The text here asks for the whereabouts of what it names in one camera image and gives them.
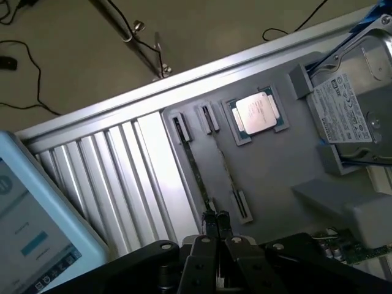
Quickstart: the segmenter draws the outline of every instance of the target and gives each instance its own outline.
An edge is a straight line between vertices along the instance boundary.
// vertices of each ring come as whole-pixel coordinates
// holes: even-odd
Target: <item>hard drive label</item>
[[[373,141],[346,73],[316,86],[311,99],[329,143]]]

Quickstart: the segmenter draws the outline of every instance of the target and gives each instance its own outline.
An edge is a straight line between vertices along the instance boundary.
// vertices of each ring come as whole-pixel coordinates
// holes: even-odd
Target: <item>bolt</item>
[[[135,20],[134,22],[134,28],[135,28],[135,32],[142,32],[145,30],[146,25],[144,22],[140,21],[140,20]]]
[[[273,244],[272,247],[274,247],[276,250],[283,250],[284,249],[284,246],[280,243]]]
[[[390,22],[391,22],[391,18],[388,15],[385,15],[384,17],[381,18],[381,23],[383,25],[387,25]]]
[[[375,129],[379,129],[380,128],[380,120],[378,118],[376,118],[375,120],[371,121],[370,125]]]
[[[239,243],[239,242],[242,242],[242,239],[241,239],[240,237],[234,237],[234,238],[232,239],[232,241],[233,241],[234,243]]]
[[[163,244],[163,245],[161,246],[161,248],[162,248],[163,250],[167,250],[167,249],[172,248],[172,245],[171,245],[171,244]]]
[[[164,72],[166,72],[168,74],[170,74],[172,71],[173,70],[172,70],[172,68],[170,66],[167,66],[167,67],[164,68]]]

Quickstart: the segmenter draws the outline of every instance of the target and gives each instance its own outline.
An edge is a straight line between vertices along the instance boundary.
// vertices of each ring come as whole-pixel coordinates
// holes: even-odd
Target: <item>tablet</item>
[[[0,131],[0,293],[43,292],[108,259],[105,243],[27,148]]]

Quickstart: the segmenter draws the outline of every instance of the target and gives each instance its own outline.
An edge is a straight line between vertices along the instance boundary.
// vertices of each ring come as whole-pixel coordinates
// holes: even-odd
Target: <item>hard drive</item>
[[[392,164],[392,35],[384,15],[317,66],[307,102],[341,159]]]

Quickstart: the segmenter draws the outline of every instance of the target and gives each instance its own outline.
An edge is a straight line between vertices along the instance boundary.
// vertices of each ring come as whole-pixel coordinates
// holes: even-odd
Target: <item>capacitor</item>
[[[332,254],[331,249],[329,247],[326,247],[324,249],[324,254],[325,254],[326,258],[333,258],[333,254]]]
[[[339,260],[339,261],[343,260],[343,254],[342,254],[342,251],[340,250],[340,248],[338,248],[338,247],[332,248],[332,254],[336,260]]]

